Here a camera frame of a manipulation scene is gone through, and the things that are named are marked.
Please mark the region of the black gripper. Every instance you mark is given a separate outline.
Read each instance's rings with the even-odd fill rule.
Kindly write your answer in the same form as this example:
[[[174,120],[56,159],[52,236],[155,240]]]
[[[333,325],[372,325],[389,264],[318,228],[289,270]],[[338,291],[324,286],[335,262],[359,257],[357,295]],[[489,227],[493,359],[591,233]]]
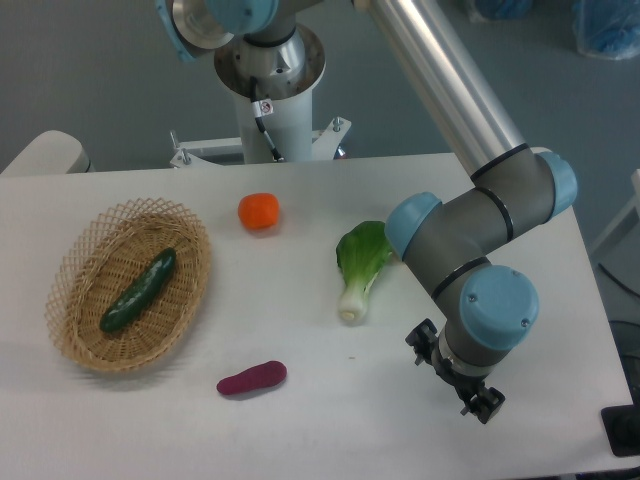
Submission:
[[[405,342],[416,355],[416,365],[430,365],[441,380],[456,390],[464,403],[462,415],[471,414],[487,424],[498,413],[505,395],[494,387],[487,388],[483,377],[464,375],[454,369],[452,360],[439,350],[437,328],[430,319],[412,329]]]

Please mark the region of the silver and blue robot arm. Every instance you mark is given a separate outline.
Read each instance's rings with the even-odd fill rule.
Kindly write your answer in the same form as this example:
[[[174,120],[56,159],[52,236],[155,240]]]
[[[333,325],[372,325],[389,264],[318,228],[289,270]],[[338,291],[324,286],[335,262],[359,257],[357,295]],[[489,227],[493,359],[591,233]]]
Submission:
[[[156,12],[185,62],[212,54],[237,99],[248,163],[308,161],[321,139],[311,127],[310,93],[324,73],[323,48],[299,24],[306,1],[159,1]],[[434,1],[358,1],[385,35],[411,85],[472,181],[449,202],[429,193],[403,201],[385,234],[444,314],[407,336],[481,422],[500,409],[485,385],[527,335],[538,313],[531,282],[493,265],[489,254],[569,208],[571,166],[526,144]]]

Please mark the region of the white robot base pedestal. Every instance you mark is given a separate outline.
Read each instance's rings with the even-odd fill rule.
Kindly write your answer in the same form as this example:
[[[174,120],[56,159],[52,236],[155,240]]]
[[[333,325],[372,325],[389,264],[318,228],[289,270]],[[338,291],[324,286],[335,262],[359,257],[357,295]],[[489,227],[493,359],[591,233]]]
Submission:
[[[325,161],[342,158],[352,122],[341,116],[313,128],[313,91],[325,71],[319,38],[298,24],[289,38],[260,46],[234,38],[216,50],[214,67],[234,102],[239,135],[180,141],[171,134],[174,168],[221,163],[239,154],[246,164]]]

